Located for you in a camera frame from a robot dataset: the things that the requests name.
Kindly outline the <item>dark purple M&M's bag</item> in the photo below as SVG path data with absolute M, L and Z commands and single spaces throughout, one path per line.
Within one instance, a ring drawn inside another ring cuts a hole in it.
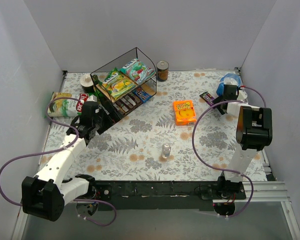
M 209 106 L 214 105 L 215 98 L 208 92 L 203 92 L 200 95 L 200 98 L 203 99 Z

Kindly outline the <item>brown purple chocolate bar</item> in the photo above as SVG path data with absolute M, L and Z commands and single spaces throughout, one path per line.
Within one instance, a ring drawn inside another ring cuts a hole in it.
M 118 104 L 114 103 L 113 106 L 114 106 L 115 110 L 116 110 L 120 115 L 122 115 L 123 118 L 127 115 L 127 113 L 124 111 L 124 109 L 123 109 L 122 107 L 120 107 Z

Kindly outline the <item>brown chocolate bar wrapper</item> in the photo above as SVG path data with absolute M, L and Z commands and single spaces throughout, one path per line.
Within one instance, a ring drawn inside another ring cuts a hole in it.
M 135 105 L 131 104 L 125 98 L 121 98 L 120 101 L 123 102 L 123 104 L 127 107 L 128 112 L 131 112 L 131 111 L 133 111 L 135 109 Z

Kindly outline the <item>green Fox's candy bag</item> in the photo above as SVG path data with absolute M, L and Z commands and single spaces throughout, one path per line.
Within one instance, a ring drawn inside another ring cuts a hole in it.
M 113 68 L 101 85 L 115 100 L 134 89 L 137 85 L 116 67 Z

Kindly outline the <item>purple M&M's candy bag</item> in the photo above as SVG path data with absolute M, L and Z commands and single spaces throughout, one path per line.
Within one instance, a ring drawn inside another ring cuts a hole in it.
M 143 103 L 142 100 L 133 93 L 129 94 L 128 96 L 136 103 L 137 106 L 140 106 Z

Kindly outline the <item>blue M&M's candy bag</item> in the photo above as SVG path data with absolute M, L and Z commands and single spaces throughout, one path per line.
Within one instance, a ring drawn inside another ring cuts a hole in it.
M 138 87 L 132 91 L 143 103 L 147 102 L 152 95 L 148 94 L 142 87 Z

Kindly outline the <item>teal Fox's candy bag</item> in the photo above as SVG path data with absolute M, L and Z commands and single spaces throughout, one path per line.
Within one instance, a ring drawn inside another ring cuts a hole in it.
M 143 84 L 155 75 L 155 71 L 138 58 L 126 63 L 120 71 L 138 85 Z

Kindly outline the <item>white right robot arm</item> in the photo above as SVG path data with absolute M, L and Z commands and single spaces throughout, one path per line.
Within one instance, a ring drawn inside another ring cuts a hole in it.
M 269 146 L 273 139 L 272 110 L 245 103 L 239 97 L 240 87 L 224 84 L 222 94 L 213 100 L 215 108 L 224 115 L 237 117 L 236 147 L 221 179 L 226 184 L 239 184 L 252 159 Z

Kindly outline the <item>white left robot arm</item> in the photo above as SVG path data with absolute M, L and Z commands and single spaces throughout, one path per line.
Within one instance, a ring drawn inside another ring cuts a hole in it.
M 87 147 L 102 125 L 104 110 L 97 98 L 91 96 L 83 103 L 81 115 L 75 117 L 66 132 L 58 152 L 33 177 L 25 177 L 21 184 L 24 213 L 49 221 L 56 221 L 70 202 L 91 202 L 115 207 L 96 199 L 95 179 L 86 174 L 76 175 L 68 182 L 64 177 L 75 159 Z

